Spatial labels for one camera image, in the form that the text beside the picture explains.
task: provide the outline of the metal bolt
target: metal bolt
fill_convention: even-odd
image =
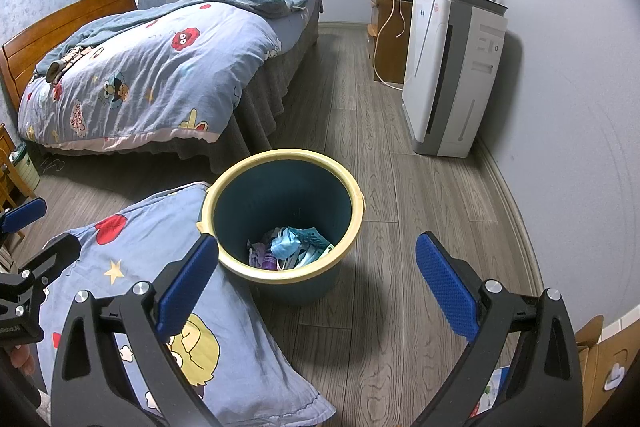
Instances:
[[[80,290],[78,293],[76,293],[74,300],[76,302],[84,302],[88,298],[89,298],[89,292],[87,290]]]
[[[558,290],[556,290],[555,288],[549,288],[546,291],[546,294],[549,295],[549,298],[552,301],[559,301],[561,298],[560,292]]]
[[[133,293],[136,295],[144,295],[149,291],[149,283],[145,281],[136,282],[133,285]]]
[[[484,287],[488,292],[491,293],[500,293],[502,291],[502,285],[494,281],[493,279],[489,279],[486,283],[484,283]]]

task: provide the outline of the trash bin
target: trash bin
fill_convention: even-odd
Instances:
[[[29,153],[27,152],[27,144],[21,142],[18,147],[15,148],[9,155],[9,161],[14,165],[15,170],[18,171],[18,175],[22,181],[31,189],[35,190],[40,183],[40,175],[36,171]]]
[[[246,158],[218,178],[207,190],[198,229],[216,236],[220,263],[254,282],[260,295],[302,305],[334,285],[364,208],[356,180],[338,162],[311,151],[277,149]],[[247,240],[256,243],[275,227],[316,227],[335,248],[288,270],[249,266]]]

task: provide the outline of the pillowcase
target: pillowcase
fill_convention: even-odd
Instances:
[[[161,192],[94,225],[70,230],[82,244],[80,259],[47,287],[40,309],[45,338],[38,344],[38,356],[48,389],[60,332],[76,292],[90,290],[97,298],[121,295],[181,259],[200,237],[195,223],[206,189],[207,184],[197,183]],[[159,413],[126,335],[117,334],[116,340],[141,406]],[[224,425],[316,425],[335,413],[284,358],[246,282],[222,264],[168,348]]]

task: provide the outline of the wooden headboard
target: wooden headboard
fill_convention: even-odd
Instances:
[[[36,64],[88,22],[135,10],[134,0],[80,0],[47,15],[2,45],[0,71],[15,110]]]

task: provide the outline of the bed skirt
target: bed skirt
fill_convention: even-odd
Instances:
[[[183,160],[193,156],[206,156],[214,174],[224,172],[247,156],[271,150],[267,137],[276,129],[275,117],[284,112],[282,98],[287,94],[289,83],[306,52],[318,40],[321,3],[321,0],[316,0],[309,22],[293,48],[278,57],[269,58],[254,74],[217,142],[208,143],[198,138],[174,138],[167,142],[149,142],[136,149],[108,153],[50,149],[43,146],[40,146],[40,150],[43,153],[65,156],[131,152],[171,152],[177,153]]]

